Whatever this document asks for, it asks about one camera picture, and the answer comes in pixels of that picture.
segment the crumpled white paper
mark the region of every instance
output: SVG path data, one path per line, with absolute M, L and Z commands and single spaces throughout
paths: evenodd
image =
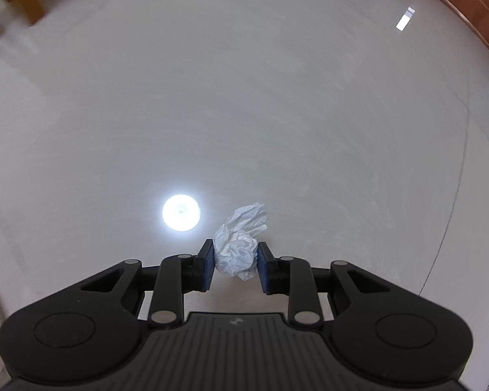
M 247 281 L 257 271 L 256 237 L 266 230 L 264 204 L 239 207 L 214 233 L 215 267 L 223 275 Z

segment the ribbed black surface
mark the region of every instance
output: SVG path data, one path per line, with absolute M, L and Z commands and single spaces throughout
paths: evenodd
M 431 391 L 462 391 L 455 382 Z M 280 314 L 193 313 L 149 336 L 120 370 L 89 384 L 50 387 L 15 380 L 5 391 L 382 391 L 343 367 L 314 332 Z

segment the crumpled tissue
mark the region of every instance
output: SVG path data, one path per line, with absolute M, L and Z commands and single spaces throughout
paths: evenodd
M 257 271 L 256 237 L 266 230 L 268 215 L 264 204 L 239 207 L 214 233 L 215 267 L 226 276 L 243 281 Z

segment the crack line on surface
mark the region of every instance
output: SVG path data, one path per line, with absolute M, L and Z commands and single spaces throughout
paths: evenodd
M 456 186 L 455 198 L 452 201 L 451 213 L 449 214 L 449 219 L 447 219 L 447 225 L 445 226 L 444 235 L 442 235 L 442 240 L 440 241 L 440 245 L 438 246 L 437 255 L 435 256 L 435 259 L 433 260 L 433 264 L 431 265 L 431 269 L 429 269 L 429 273 L 426 276 L 424 284 L 422 285 L 422 288 L 420 288 L 420 292 L 418 293 L 418 295 L 421 295 L 422 291 L 424 291 L 424 287 L 425 287 L 425 285 L 429 279 L 429 276 L 431 275 L 431 272 L 433 271 L 435 263 L 437 262 L 438 255 L 440 254 L 440 250 L 442 249 L 442 245 L 444 244 L 445 236 L 447 235 L 447 230 L 448 230 L 449 225 L 451 223 L 452 214 L 455 211 L 456 199 L 458 198 L 458 191 L 460 190 L 460 182 L 462 182 L 462 173 L 464 171 L 464 162 L 466 160 L 467 137 L 469 135 L 469 116 L 470 116 L 470 113 L 469 113 L 469 109 L 467 107 L 466 107 L 466 109 L 467 109 L 466 138 L 464 140 L 464 151 L 462 152 L 462 163 L 460 165 L 460 174 L 458 175 L 458 185 Z

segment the white circular light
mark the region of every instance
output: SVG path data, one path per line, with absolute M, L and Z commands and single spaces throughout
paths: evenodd
M 175 195 L 163 205 L 163 220 L 176 231 L 191 230 L 198 224 L 200 217 L 198 203 L 189 195 Z

